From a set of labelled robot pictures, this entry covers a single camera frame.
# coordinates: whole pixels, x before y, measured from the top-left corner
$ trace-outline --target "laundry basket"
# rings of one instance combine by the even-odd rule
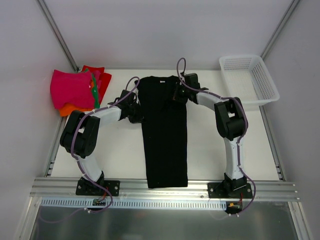
[[[219,59],[229,97],[245,106],[261,106],[279,99],[278,90],[260,56],[224,56]]]

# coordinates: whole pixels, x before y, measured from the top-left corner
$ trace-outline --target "gray wall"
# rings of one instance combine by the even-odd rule
[[[122,69],[219,69],[260,55],[291,0],[47,0],[77,63]]]
[[[266,107],[267,115],[314,239],[320,235],[319,10],[319,0],[302,0],[265,61],[280,93],[280,100]]]
[[[58,126],[52,72],[71,68],[35,0],[1,1],[0,33],[0,239],[12,240]]]

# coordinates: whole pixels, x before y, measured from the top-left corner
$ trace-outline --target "black garment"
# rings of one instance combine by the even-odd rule
[[[148,187],[187,187],[187,108],[173,101],[178,77],[145,77],[138,98]]]

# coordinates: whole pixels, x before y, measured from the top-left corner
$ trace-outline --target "cable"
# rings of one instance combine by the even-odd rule
[[[251,199],[251,201],[248,203],[248,205],[241,211],[241,212],[243,212],[243,211],[246,210],[246,209],[253,203],[253,201],[255,200],[255,198],[256,198],[256,190],[257,190],[257,187],[256,187],[255,182],[244,172],[243,168],[241,167],[240,141],[241,141],[241,139],[245,136],[245,134],[246,134],[246,132],[247,132],[247,130],[248,130],[248,119],[247,119],[247,116],[246,116],[246,114],[245,114],[245,111],[244,111],[243,107],[241,106],[240,102],[238,102],[238,100],[235,99],[234,97],[222,97],[222,96],[220,96],[220,95],[218,95],[218,94],[215,94],[215,93],[210,92],[210,91],[207,91],[207,90],[195,89],[195,88],[193,88],[193,87],[188,86],[188,85],[185,83],[183,77],[181,77],[181,74],[179,73],[179,64],[180,64],[180,62],[181,62],[182,60],[184,61],[184,68],[183,68],[183,72],[182,72],[182,73],[184,74],[185,71],[186,71],[186,66],[187,66],[187,61],[186,61],[186,59],[185,59],[184,57],[181,57],[181,58],[178,60],[178,62],[176,63],[176,73],[177,73],[177,75],[178,75],[178,78],[179,78],[181,84],[183,84],[186,88],[188,88],[188,89],[190,89],[190,90],[193,90],[193,91],[196,91],[196,92],[199,92],[199,93],[209,94],[209,95],[212,95],[212,96],[214,96],[214,97],[216,97],[216,98],[219,98],[219,99],[221,99],[221,100],[233,100],[233,101],[238,105],[238,107],[240,108],[240,111],[241,111],[241,113],[242,113],[242,115],[243,115],[243,118],[244,118],[244,132],[243,132],[243,134],[242,134],[242,135],[238,138],[238,140],[237,140],[237,148],[236,148],[236,149],[237,149],[237,160],[238,160],[238,167],[239,167],[239,169],[240,169],[240,172],[241,172],[241,173],[252,183],[252,185],[253,185],[253,196],[252,196],[252,199]]]
[[[102,108],[100,108],[100,109],[97,109],[95,112],[97,113],[97,112],[100,112],[100,111],[103,111],[103,110],[106,110],[106,109],[110,109],[110,108],[114,107],[115,105],[119,104],[120,102],[122,102],[124,99],[126,99],[134,90],[136,90],[136,88],[138,87],[138,85],[139,85],[139,83],[140,83],[140,78],[137,77],[137,76],[134,76],[134,77],[132,77],[132,78],[129,80],[129,82],[128,82],[127,85],[126,85],[126,88],[128,87],[129,83],[130,83],[133,79],[137,79],[137,83],[136,83],[136,85],[134,86],[134,88],[133,88],[128,94],[126,94],[123,98],[119,99],[118,101],[115,101],[112,105],[106,106],[106,107],[102,107]],[[75,142],[76,142],[76,138],[77,138],[79,129],[80,129],[82,123],[84,122],[84,120],[85,120],[88,116],[90,116],[90,115],[92,115],[92,114],[94,114],[93,111],[87,113],[86,115],[83,116],[83,118],[81,118],[78,126],[77,126],[76,129],[75,129],[75,133],[74,133],[74,135],[73,135],[70,153],[71,153],[71,156],[76,160],[77,165],[78,165],[80,171],[82,172],[83,176],[84,176],[88,181],[90,181],[93,185],[95,185],[96,187],[102,189],[105,193],[107,193],[107,194],[110,196],[110,203],[109,203],[107,206],[105,206],[104,208],[102,208],[102,209],[100,209],[100,210],[88,210],[88,213],[97,214],[97,213],[100,213],[100,212],[105,211],[107,208],[109,208],[109,207],[112,205],[112,203],[113,203],[113,201],[114,201],[114,200],[113,200],[113,197],[112,197],[111,193],[110,193],[106,188],[104,188],[103,186],[100,186],[99,184],[97,184],[95,181],[93,181],[93,180],[86,174],[85,170],[84,170],[83,167],[81,166],[81,163],[80,163],[80,161],[79,161],[79,158],[78,158],[78,157],[75,155],[75,153],[74,153],[74,150],[75,150]],[[41,220],[41,221],[44,222],[44,223],[47,223],[47,224],[58,224],[58,223],[61,223],[61,222],[65,221],[65,220],[69,219],[70,217],[72,217],[72,216],[75,215],[76,213],[78,213],[78,212],[80,212],[80,211],[83,211],[83,210],[86,211],[87,208],[86,208],[86,207],[85,207],[85,208],[79,208],[79,209],[75,210],[75,211],[72,212],[70,215],[68,215],[67,217],[65,217],[65,218],[63,218],[63,219],[61,219],[61,220],[48,221],[48,220],[45,220],[45,219],[42,218],[42,216],[41,216],[41,208],[40,208],[40,209],[39,209],[39,213],[38,213],[38,219]]]

